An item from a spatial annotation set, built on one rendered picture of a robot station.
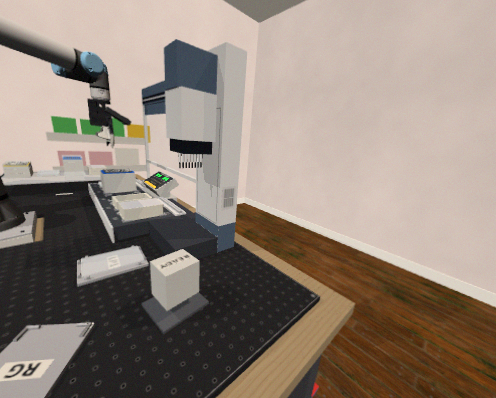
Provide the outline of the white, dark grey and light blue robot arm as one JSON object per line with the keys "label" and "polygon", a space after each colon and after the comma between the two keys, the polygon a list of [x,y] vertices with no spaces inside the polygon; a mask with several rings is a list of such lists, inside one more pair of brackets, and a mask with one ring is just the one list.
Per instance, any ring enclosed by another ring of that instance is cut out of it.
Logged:
{"label": "white, dark grey and light blue robot arm", "polygon": [[[89,83],[93,99],[111,100],[107,66],[93,52],[79,51],[1,15],[0,45],[52,63],[58,76]],[[25,221],[23,212],[9,199],[0,176],[0,232]]]}

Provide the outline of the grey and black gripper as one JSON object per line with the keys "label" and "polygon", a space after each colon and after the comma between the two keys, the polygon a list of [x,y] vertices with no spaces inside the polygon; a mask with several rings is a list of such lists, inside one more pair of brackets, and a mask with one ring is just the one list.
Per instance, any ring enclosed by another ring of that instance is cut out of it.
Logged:
{"label": "grey and black gripper", "polygon": [[[92,123],[90,121],[90,125],[102,126],[101,130],[95,133],[96,136],[99,135],[98,137],[106,139],[107,146],[111,141],[111,147],[113,148],[115,141],[114,141],[113,122],[111,117],[112,115],[104,110],[106,107],[105,104],[111,104],[111,102],[102,99],[89,99],[89,98],[87,99],[87,101],[88,101],[88,109],[89,109],[89,119],[92,121]],[[99,104],[101,104],[102,107],[100,107]],[[108,127],[104,127],[104,126],[108,126]]]}

